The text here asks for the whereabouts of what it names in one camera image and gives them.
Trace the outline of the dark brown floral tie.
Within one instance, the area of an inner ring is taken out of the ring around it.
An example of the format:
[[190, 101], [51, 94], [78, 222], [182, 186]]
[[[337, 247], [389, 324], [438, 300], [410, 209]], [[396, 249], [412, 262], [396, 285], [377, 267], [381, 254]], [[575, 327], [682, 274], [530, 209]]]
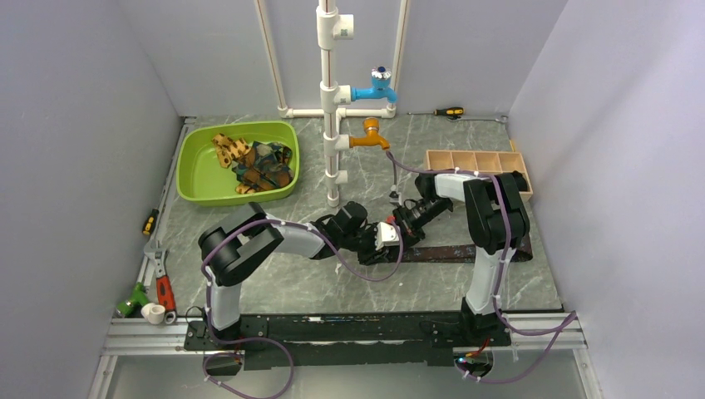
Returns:
[[[458, 244], [433, 247], [415, 247], [406, 249], [402, 255], [402, 263], [442, 263], [463, 264], [473, 263], [476, 258], [474, 244]], [[513, 262], [528, 262], [534, 258], [529, 237], [524, 237], [519, 248], [512, 257]]]

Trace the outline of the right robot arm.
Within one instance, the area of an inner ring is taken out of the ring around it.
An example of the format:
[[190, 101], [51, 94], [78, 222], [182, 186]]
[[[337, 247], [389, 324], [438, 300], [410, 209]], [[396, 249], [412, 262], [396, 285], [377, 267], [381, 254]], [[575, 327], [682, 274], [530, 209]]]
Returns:
[[411, 247], [425, 237], [422, 228], [454, 202], [465, 205], [467, 229], [475, 245], [471, 287], [461, 301], [458, 333], [461, 340], [477, 345], [504, 330], [495, 310], [505, 279], [504, 269], [530, 222], [520, 192], [528, 188], [518, 171], [476, 177], [462, 174], [422, 174], [415, 184], [422, 196], [412, 207], [399, 205], [392, 217], [399, 226], [404, 245]]

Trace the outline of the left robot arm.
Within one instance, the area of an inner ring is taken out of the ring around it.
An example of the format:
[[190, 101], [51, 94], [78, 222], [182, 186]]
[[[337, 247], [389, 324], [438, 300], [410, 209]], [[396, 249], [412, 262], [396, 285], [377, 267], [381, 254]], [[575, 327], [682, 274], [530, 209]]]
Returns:
[[219, 349], [240, 336], [239, 300], [244, 281], [271, 254], [293, 254], [320, 260], [354, 252], [358, 262], [401, 260], [405, 244], [393, 222], [372, 224], [367, 210], [349, 202], [334, 214], [305, 224], [277, 218], [249, 202], [207, 229], [198, 239], [206, 292], [206, 338]]

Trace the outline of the wooden compartment tray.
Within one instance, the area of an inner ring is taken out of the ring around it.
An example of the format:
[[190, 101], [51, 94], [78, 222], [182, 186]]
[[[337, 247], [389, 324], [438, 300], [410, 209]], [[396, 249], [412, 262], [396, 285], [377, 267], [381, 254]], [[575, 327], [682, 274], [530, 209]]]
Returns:
[[424, 167], [427, 170], [478, 171], [497, 175], [504, 172], [520, 172], [526, 180], [526, 189], [520, 189], [524, 202], [534, 194], [523, 155], [516, 151], [482, 150], [427, 150]]

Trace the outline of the orange faucet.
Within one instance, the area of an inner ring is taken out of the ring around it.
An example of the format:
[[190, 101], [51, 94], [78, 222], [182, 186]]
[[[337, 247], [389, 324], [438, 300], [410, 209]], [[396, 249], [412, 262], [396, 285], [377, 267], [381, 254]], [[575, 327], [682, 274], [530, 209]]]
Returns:
[[366, 146], [366, 147], [373, 147], [373, 146], [379, 146], [382, 150], [389, 150], [390, 149], [390, 144], [389, 142], [381, 136], [380, 134], [380, 122], [377, 118], [375, 117], [368, 117], [366, 118], [363, 123], [363, 133], [364, 136], [361, 137], [354, 137], [350, 136], [349, 137], [349, 147], [354, 148], [354, 147], [359, 147], [359, 146]]

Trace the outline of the black rolled tie in tray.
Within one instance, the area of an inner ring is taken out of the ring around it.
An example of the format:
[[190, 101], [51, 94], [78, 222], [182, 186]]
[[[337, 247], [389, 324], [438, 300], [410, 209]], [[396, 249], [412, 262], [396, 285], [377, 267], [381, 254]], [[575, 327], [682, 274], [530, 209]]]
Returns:
[[518, 170], [514, 170], [511, 174], [514, 178], [514, 182], [517, 186], [518, 191], [519, 192], [528, 192], [529, 191], [529, 182], [525, 178], [525, 176], [521, 172], [519, 172]]

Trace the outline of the yellow black screwdriver back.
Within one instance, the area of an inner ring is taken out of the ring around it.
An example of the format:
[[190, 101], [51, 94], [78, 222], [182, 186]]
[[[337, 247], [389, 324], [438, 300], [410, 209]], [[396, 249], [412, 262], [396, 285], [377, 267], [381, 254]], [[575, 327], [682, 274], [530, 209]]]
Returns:
[[435, 109], [433, 111], [414, 111], [408, 112], [408, 115], [434, 115], [443, 116], [452, 120], [458, 119], [465, 114], [465, 109], [461, 106], [452, 106], [447, 108]]

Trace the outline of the yellow black screwdriver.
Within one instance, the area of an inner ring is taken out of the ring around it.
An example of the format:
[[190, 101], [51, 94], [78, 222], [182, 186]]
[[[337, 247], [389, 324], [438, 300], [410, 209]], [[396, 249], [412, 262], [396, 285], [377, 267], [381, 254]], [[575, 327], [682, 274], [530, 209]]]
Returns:
[[143, 235], [151, 236], [154, 233], [158, 224], [159, 214], [160, 211], [157, 208], [153, 208], [150, 211], [142, 226]]
[[458, 119], [465, 114], [465, 109], [461, 106], [452, 106], [447, 108], [435, 109], [433, 111], [414, 111], [408, 112], [408, 115], [434, 115], [443, 116], [452, 120]]

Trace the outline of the blue faucet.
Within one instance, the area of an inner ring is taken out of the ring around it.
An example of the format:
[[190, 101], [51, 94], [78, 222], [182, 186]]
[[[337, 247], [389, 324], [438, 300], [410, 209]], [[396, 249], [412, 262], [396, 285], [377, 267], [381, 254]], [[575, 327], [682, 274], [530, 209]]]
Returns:
[[397, 93], [392, 89], [392, 73], [384, 66], [371, 70], [371, 87], [351, 88], [351, 101], [386, 99], [388, 103], [397, 102]]

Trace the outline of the silver wrench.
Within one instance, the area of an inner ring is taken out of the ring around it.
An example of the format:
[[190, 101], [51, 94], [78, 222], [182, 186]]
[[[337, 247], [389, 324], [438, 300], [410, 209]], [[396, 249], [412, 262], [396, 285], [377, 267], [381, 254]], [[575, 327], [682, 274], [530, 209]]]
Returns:
[[450, 116], [448, 118], [449, 121], [488, 121], [488, 122], [497, 122], [500, 124], [505, 124], [508, 122], [509, 118], [508, 116], [504, 115], [499, 115], [499, 116]]

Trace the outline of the dark teal patterned tie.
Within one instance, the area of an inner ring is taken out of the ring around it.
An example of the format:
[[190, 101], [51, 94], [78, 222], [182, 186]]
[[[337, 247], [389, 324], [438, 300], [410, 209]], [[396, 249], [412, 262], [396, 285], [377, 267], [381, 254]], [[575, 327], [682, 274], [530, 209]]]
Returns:
[[291, 184], [294, 173], [288, 163], [293, 151], [279, 142], [248, 143], [238, 139], [232, 147], [232, 168], [241, 195], [277, 190]]

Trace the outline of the green plastic basin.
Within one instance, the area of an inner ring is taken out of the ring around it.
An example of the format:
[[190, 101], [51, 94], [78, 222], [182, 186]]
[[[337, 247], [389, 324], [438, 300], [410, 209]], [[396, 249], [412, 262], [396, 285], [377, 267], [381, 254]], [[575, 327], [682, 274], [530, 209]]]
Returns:
[[[213, 139], [222, 134], [230, 139], [279, 143], [292, 150], [288, 167], [293, 172], [292, 182], [283, 188], [265, 192], [240, 194], [239, 182], [230, 167], [218, 161]], [[194, 204], [217, 207], [245, 204], [250, 201], [267, 202], [288, 196], [299, 177], [300, 154], [295, 129], [284, 121], [249, 121], [229, 125], [208, 126], [189, 133], [182, 143], [176, 166], [176, 183], [180, 196]]]

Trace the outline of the white pvc pipe assembly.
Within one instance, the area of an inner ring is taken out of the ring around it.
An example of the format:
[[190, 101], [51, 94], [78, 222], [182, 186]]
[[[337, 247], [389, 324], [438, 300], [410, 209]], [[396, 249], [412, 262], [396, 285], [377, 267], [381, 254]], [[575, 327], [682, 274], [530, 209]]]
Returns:
[[[348, 173], [340, 168], [341, 153], [351, 149], [350, 135], [340, 132], [341, 121], [347, 117], [375, 117], [391, 119], [396, 116], [397, 102], [388, 103], [386, 99], [351, 101], [349, 85], [340, 85], [336, 80], [336, 45], [343, 40], [354, 38], [354, 16], [339, 12], [335, 1], [319, 1], [315, 9], [317, 42], [320, 49], [321, 81], [319, 83], [319, 109], [296, 109], [288, 106], [283, 81], [279, 71], [279, 63], [274, 49], [274, 37], [271, 32], [269, 15], [264, 1], [254, 3], [256, 16], [264, 40], [264, 46], [269, 61], [269, 68], [276, 90], [277, 110], [284, 119], [296, 117], [323, 118], [323, 183], [326, 186], [328, 206], [335, 208], [340, 203], [340, 186], [348, 182]], [[402, 65], [402, 57], [407, 33], [409, 2], [401, 1], [397, 22], [395, 49], [392, 66], [387, 69], [392, 73], [392, 89], [397, 90], [398, 74]]]

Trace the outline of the white pipe fitting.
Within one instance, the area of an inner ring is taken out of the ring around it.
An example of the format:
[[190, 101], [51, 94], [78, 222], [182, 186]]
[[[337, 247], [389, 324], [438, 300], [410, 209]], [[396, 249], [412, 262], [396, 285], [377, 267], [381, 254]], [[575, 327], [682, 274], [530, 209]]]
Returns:
[[158, 303], [147, 303], [141, 307], [142, 317], [152, 325], [159, 325], [165, 321], [166, 309]]

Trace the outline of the yellow black screwdriver left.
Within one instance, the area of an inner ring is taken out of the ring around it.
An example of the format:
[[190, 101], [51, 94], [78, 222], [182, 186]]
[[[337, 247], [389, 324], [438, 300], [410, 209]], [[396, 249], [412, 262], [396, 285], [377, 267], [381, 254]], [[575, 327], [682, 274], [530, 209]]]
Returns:
[[154, 233], [158, 224], [159, 214], [160, 211], [157, 208], [153, 208], [150, 211], [142, 226], [143, 235], [151, 236]]

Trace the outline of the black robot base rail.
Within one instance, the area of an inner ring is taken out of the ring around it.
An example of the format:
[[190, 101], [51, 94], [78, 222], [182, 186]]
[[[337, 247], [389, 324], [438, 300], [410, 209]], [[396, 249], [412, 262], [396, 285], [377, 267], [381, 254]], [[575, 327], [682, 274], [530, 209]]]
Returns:
[[188, 352], [236, 351], [247, 371], [297, 366], [424, 363], [449, 367], [464, 351], [508, 347], [510, 334], [489, 315], [476, 322], [461, 311], [244, 314], [239, 331], [213, 339], [201, 320], [187, 324]]

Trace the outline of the aluminium frame rail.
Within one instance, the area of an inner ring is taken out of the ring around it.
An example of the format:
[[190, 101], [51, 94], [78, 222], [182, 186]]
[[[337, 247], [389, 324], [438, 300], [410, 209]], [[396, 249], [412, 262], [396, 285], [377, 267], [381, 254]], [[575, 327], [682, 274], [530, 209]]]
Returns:
[[[98, 370], [94, 377], [89, 396], [105, 398], [111, 384], [112, 373], [121, 357], [140, 356], [214, 356], [219, 352], [228, 354], [236, 351], [188, 352], [184, 349], [187, 324], [191, 320], [201, 320], [198, 315], [177, 318], [172, 324], [151, 325], [139, 318], [116, 318], [111, 322], [107, 338], [102, 348]], [[494, 347], [488, 353], [480, 349], [464, 351], [463, 359], [470, 358], [476, 370], [488, 369], [489, 358], [493, 354], [512, 355], [519, 359], [521, 351], [541, 351], [550, 347], [555, 350], [578, 351], [587, 347], [583, 328], [577, 317], [559, 311], [530, 313], [509, 311], [501, 323], [510, 334], [508, 347]]]

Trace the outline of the red handled pliers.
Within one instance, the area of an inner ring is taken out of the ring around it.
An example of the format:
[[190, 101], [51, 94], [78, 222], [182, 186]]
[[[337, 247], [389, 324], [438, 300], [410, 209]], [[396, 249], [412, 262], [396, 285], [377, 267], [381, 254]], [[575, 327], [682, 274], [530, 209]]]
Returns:
[[158, 239], [152, 238], [144, 247], [144, 255], [154, 263], [157, 300], [159, 305], [165, 307], [165, 323], [172, 324], [177, 319], [177, 312], [170, 278], [165, 267], [168, 250], [160, 245]]

